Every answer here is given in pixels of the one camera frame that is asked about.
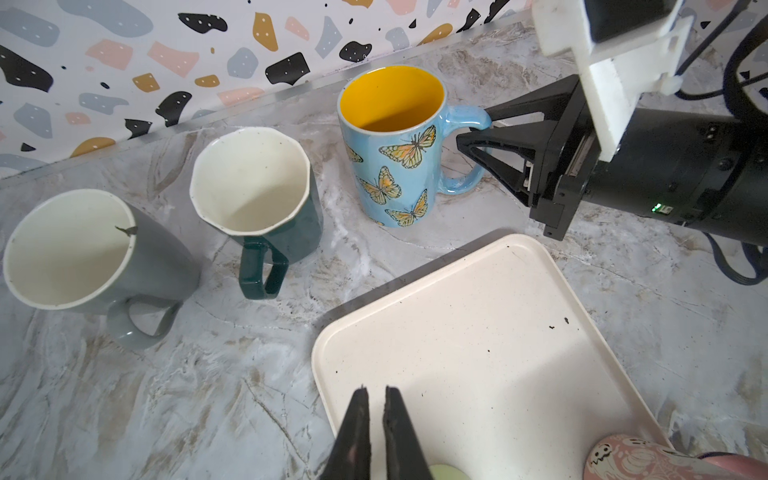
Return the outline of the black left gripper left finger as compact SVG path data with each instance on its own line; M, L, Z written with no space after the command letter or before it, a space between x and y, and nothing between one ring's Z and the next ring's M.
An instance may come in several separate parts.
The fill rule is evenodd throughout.
M321 480L369 480L371 443L369 394L365 387L352 394Z

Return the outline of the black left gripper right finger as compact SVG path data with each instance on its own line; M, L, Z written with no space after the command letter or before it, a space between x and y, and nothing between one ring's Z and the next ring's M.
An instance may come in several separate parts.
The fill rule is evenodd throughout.
M396 387L386 387L383 428L387 479L432 480L403 396Z

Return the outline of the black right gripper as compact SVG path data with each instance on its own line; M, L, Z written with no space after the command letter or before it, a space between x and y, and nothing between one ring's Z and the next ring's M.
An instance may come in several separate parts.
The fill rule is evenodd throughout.
M458 150L487 170L541 223L552 240L565 237L583 196L583 171L590 151L597 146L595 128L577 75L486 109L499 127L459 134ZM543 121L502 126L501 121L540 113ZM528 170L519 170L491 153L521 157Z

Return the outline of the light green mug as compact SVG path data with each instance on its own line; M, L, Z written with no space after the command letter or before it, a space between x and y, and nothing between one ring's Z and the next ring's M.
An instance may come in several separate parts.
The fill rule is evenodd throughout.
M434 480L470 480L467 474L446 464L431 465L429 471Z

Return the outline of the blue butterfly mug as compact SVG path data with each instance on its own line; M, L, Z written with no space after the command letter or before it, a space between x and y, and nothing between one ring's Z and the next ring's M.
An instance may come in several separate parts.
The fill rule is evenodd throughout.
M460 178L443 174L443 142L492 120L480 107L449 105L443 82L426 70L395 65L361 74L340 93L337 114L363 210L383 226L416 224L437 194L466 193L485 173L477 165Z

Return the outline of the pink mug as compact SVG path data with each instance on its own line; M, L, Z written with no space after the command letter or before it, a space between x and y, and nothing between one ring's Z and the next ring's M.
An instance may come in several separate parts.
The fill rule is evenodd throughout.
M626 434L610 435L588 454L585 479L765 479L767 464L727 452L688 456Z

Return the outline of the dark green mug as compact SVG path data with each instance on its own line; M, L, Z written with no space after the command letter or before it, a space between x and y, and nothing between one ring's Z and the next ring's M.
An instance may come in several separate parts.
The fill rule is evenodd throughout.
M249 300L277 297L289 267L321 242L309 157L273 128L242 128L207 145L194 162L189 195L203 221L241 245L238 282Z

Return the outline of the grey mug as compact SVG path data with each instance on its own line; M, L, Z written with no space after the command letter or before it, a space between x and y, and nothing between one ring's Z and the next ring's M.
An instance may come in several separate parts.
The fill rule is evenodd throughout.
M37 206L3 255L3 275L18 300L40 310L103 315L113 338L132 350L167 336L200 273L168 229L97 189L68 191Z

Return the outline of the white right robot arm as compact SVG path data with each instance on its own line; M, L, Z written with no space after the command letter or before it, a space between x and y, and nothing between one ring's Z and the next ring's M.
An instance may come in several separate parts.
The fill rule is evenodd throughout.
M767 243L767 132L736 119L639 108L600 158L597 117L571 75L488 108L494 126L457 136L541 223L565 237L581 202L747 244Z

